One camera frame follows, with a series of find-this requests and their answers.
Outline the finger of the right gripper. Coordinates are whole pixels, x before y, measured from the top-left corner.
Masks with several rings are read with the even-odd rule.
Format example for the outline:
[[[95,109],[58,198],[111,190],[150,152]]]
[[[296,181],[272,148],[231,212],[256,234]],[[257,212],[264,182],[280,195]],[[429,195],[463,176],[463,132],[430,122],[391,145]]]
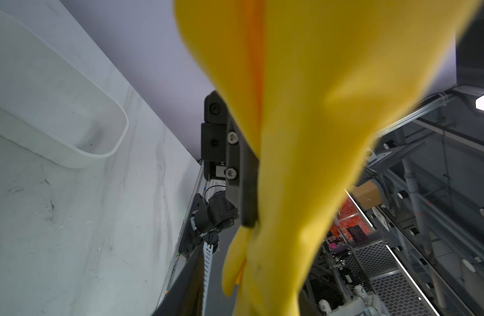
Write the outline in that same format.
[[[238,209],[241,224],[253,228],[259,218],[259,160],[230,115],[226,138],[226,198]]]

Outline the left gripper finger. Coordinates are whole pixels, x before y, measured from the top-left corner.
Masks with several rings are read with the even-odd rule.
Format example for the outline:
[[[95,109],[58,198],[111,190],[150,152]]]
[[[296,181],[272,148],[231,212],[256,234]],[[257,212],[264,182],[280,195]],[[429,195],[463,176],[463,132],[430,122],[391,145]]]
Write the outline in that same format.
[[[152,316],[202,315],[205,259],[197,247]]]

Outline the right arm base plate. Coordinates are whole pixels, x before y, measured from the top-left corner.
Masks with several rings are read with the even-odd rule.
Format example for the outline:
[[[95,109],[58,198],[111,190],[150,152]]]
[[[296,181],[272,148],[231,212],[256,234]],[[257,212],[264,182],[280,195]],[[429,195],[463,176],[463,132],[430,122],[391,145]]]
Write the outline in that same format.
[[[196,194],[185,222],[185,230],[179,245],[179,254],[186,259],[209,235],[218,234],[234,225],[239,212],[234,204],[226,199],[226,192],[214,193],[209,200]]]

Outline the white rectangular dish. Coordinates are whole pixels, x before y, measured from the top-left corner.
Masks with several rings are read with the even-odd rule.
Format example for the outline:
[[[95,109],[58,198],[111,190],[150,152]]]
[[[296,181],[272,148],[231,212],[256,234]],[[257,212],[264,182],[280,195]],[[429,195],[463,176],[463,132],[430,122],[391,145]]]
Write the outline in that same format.
[[[80,169],[112,156],[128,126],[112,97],[0,10],[0,136]]]

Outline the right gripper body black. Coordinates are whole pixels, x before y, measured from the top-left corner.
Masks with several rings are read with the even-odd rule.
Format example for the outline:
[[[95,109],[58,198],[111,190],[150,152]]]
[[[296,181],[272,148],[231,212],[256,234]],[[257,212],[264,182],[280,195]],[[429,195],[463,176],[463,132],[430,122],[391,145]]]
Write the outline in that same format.
[[[201,124],[201,159],[204,163],[204,177],[209,180],[224,180],[224,174],[217,167],[226,164],[226,129],[228,109],[215,90],[205,97],[204,123]]]

